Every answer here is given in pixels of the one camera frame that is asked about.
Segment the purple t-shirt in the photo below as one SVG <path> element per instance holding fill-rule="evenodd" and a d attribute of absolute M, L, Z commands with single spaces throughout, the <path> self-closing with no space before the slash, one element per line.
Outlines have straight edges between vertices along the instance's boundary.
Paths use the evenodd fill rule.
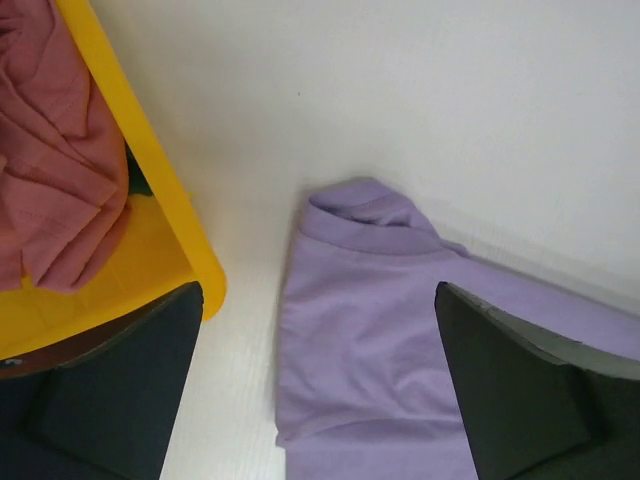
<path fill-rule="evenodd" d="M 290 479 L 472 479 L 434 310 L 451 282 L 628 358 L 637 317 L 471 257 L 372 178 L 312 194 L 280 302 L 277 442 Z"/>

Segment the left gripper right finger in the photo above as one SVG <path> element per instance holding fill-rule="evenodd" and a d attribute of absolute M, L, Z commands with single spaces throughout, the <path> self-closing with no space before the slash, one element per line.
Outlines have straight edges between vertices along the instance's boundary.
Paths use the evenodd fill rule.
<path fill-rule="evenodd" d="M 481 479 L 636 479 L 639 363 L 442 282 L 437 323 Z"/>

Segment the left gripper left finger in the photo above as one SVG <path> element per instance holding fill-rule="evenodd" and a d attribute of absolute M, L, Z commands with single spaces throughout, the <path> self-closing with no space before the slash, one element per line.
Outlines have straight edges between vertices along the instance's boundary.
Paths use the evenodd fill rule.
<path fill-rule="evenodd" d="M 157 479 L 204 298 L 187 283 L 120 318 L 1 361 L 4 479 Z"/>

